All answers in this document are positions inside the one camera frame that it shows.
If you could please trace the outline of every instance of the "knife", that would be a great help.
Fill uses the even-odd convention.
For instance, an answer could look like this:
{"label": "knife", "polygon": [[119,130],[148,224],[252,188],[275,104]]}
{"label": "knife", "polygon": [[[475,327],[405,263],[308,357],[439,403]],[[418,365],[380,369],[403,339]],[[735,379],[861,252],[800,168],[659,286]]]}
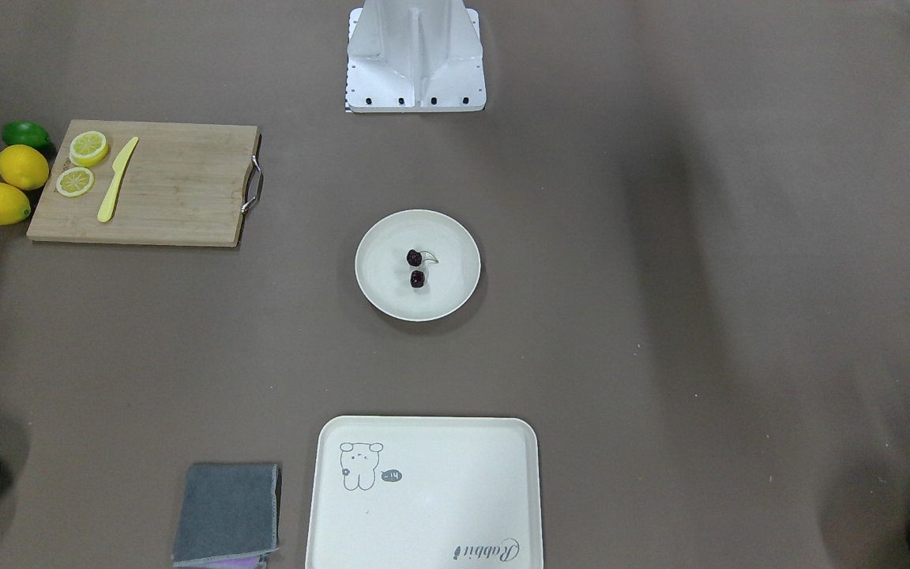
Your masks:
{"label": "knife", "polygon": [[124,145],[122,151],[118,153],[115,162],[111,168],[115,170],[115,177],[111,180],[111,185],[107,187],[107,194],[104,195],[104,201],[100,203],[100,209],[97,210],[97,220],[100,223],[109,222],[115,215],[115,202],[118,201],[118,189],[122,187],[122,177],[126,175],[126,166],[129,165],[129,158],[133,155],[133,149],[136,148],[138,137],[133,137]]}

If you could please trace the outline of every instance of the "wooden cutting board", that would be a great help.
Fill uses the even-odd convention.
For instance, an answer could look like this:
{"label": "wooden cutting board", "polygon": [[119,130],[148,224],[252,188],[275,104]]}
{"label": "wooden cutting board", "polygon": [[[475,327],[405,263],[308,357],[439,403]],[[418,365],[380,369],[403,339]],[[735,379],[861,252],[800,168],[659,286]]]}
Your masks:
{"label": "wooden cutting board", "polygon": [[[66,198],[55,190],[55,180],[73,167],[69,143],[87,130],[103,133],[111,150],[91,166],[90,191]],[[115,176],[111,163],[132,137],[140,141],[115,216],[100,223],[97,209]],[[234,247],[258,144],[257,126],[73,120],[26,235],[35,241]]]}

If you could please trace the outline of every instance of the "cutting board handle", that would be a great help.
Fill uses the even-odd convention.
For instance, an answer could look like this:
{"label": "cutting board handle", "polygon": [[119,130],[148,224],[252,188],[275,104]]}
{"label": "cutting board handle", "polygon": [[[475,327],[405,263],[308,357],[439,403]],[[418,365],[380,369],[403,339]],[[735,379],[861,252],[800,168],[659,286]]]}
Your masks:
{"label": "cutting board handle", "polygon": [[[259,159],[254,154],[252,155],[252,164],[255,165],[255,168],[248,173],[248,183],[245,184],[245,202],[241,205],[241,215],[248,213],[252,206],[259,201],[259,198],[262,197],[262,166],[259,166]],[[259,181],[255,185],[255,195],[252,198],[248,198],[249,189],[252,187],[252,178],[255,177],[255,172],[259,173]]]}

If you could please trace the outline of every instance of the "folded towel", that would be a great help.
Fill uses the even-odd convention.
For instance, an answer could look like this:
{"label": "folded towel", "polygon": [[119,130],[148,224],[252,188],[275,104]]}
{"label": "folded towel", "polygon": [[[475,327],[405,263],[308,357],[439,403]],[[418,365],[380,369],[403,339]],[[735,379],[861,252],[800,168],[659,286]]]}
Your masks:
{"label": "folded towel", "polygon": [[[192,465],[185,477],[175,567],[255,567],[276,551],[279,467]],[[242,561],[245,565],[213,565]]]}

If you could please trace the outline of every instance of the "bear drawing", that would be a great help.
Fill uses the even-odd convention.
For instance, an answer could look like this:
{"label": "bear drawing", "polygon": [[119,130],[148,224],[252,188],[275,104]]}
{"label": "bear drawing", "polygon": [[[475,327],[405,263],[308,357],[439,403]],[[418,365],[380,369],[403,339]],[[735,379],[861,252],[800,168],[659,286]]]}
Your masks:
{"label": "bear drawing", "polygon": [[343,486],[347,490],[370,490],[374,486],[380,457],[378,453],[384,449],[381,443],[342,443],[339,450],[340,465],[343,467]]}

